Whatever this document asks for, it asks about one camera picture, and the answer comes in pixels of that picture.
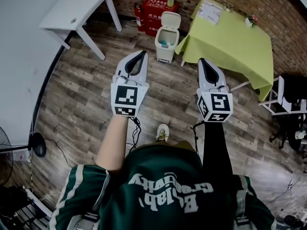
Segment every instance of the white table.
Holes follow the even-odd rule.
[[[64,42],[53,30],[76,31],[84,42],[104,60],[106,57],[93,42],[90,36],[82,28],[86,20],[104,0],[59,0],[47,13],[39,27],[56,39],[65,48],[70,46]],[[116,14],[112,0],[106,0],[106,4],[112,15],[116,29],[121,32],[122,28]]]

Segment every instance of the wooden floor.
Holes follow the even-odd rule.
[[[135,24],[122,22],[123,31],[111,23],[91,22],[86,26],[93,40],[106,55],[101,61],[78,36],[70,40],[71,49],[64,51],[51,76],[35,130],[45,138],[54,139],[65,153],[68,163],[93,163],[105,130],[112,116],[110,84],[118,62],[137,50],[149,54],[148,83],[139,120],[142,133],[138,145],[154,141],[160,123],[170,127],[169,143],[185,139],[194,146],[190,127],[199,121],[199,111],[193,95],[196,93],[195,65],[180,67],[181,56],[172,64],[155,59],[154,37],[139,33]],[[238,84],[226,72],[229,87]],[[249,87],[233,93],[234,113],[224,123],[225,137],[234,173],[250,176],[258,196],[275,215],[281,209],[287,213],[302,212],[307,208],[307,177],[302,173],[302,159],[288,144],[278,149],[278,141],[269,142],[275,133],[270,114],[258,106],[258,94]],[[127,142],[131,143],[134,124],[129,124]],[[204,127],[197,128],[203,144]],[[62,189],[70,167],[52,141],[46,141],[47,154],[40,159],[33,156],[34,192],[41,198]],[[291,191],[269,203],[294,183]],[[30,187],[30,165],[16,162],[11,184]],[[47,196],[44,202],[54,208],[58,195]]]

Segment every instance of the trash can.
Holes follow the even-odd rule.
[[[154,44],[157,51],[157,60],[171,63],[175,48],[179,41],[179,31],[181,17],[177,13],[163,12],[161,16],[162,27],[158,30]]]

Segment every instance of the shoe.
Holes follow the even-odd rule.
[[[169,128],[166,124],[160,124],[157,129],[157,136],[155,141],[165,141],[167,142],[169,136]]]

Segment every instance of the table leg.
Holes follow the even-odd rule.
[[[93,42],[90,36],[86,33],[86,31],[82,28],[82,26],[76,29],[76,32],[83,39],[83,41],[94,51],[94,53],[101,59],[104,60],[106,57],[97,47],[97,45]]]
[[[243,82],[243,83],[237,85],[236,87],[233,87],[232,89],[230,89],[230,91],[234,91],[236,89],[239,89],[239,88],[241,88],[241,87],[243,87],[245,85],[248,85],[249,83],[250,83],[250,81]]]
[[[64,42],[64,40],[57,35],[54,31],[48,30],[48,29],[43,29],[47,34],[49,34],[51,37],[53,37],[58,43],[63,45],[66,49],[70,49],[71,47]]]
[[[119,22],[116,10],[114,8],[113,1],[112,0],[106,0],[106,4],[107,4],[107,7],[109,8],[109,11],[110,11],[110,13],[112,15],[112,19],[113,19],[113,21],[115,23],[116,30],[118,32],[121,32],[123,29],[121,28],[121,25],[120,25],[120,22]]]

